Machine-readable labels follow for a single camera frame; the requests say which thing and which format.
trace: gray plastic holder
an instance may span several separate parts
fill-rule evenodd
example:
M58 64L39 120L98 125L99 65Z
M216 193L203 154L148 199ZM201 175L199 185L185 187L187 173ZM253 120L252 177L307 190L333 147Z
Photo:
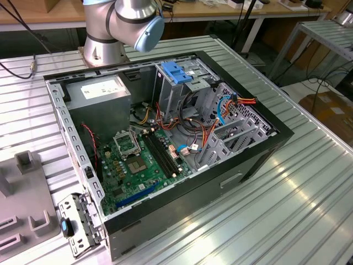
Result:
M0 263L60 232L38 154L0 162L0 209Z

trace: slotted aluminum surface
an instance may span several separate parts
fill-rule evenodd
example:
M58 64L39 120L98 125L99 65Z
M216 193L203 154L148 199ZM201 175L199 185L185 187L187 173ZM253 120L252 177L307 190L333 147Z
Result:
M295 135L249 181L118 260L121 264L345 264L353 254L353 151L221 41L161 41L133 60L203 50ZM30 57L2 60L28 72ZM85 68L78 52L38 56L32 81L0 70L0 159L39 152L55 205L80 192L42 75ZM110 264L104 246L74 260L60 234L3 264Z
M345 28L335 21L301 22L299 30L324 44L343 58L353 60L353 28Z

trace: ram slot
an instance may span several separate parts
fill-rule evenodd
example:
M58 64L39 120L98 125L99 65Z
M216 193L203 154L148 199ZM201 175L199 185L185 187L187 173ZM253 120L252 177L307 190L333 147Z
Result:
M172 158L154 135L144 135L142 138L167 178L172 178L173 174L179 174L179 170Z

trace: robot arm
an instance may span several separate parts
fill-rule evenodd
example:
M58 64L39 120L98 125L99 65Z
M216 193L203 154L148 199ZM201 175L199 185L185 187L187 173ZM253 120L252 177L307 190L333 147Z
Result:
M84 0L87 39L84 58L92 66L121 63L123 44L151 51L160 40L164 21L152 0Z

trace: table leg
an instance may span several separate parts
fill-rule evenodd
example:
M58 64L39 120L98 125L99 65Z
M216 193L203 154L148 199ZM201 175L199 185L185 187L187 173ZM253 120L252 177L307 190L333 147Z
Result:
M286 56L289 48L292 46L293 42L295 41L297 35L299 33L299 24L297 24L291 35L288 37L288 39L286 40L286 43L284 44L282 50L280 51L280 53L278 54L276 60L274 61L273 67L268 75L268 79L272 79L273 76L277 73L277 68L279 67L281 61L284 59L284 57Z
M324 20L326 18L326 16L327 16L327 14L320 15L318 17L317 21ZM293 55L291 62L294 62L300 56L300 54L302 54L303 50L309 44L310 40L311 40L311 38L309 36L305 37L305 39L303 40L303 42L299 46L298 50L296 51L296 53Z
M249 33L249 36L243 46L243 49L242 49L242 52L249 52L254 40L255 40L255 37L256 35L258 34L259 32L259 29L263 23L264 19L263 18L256 18L255 20L255 23Z

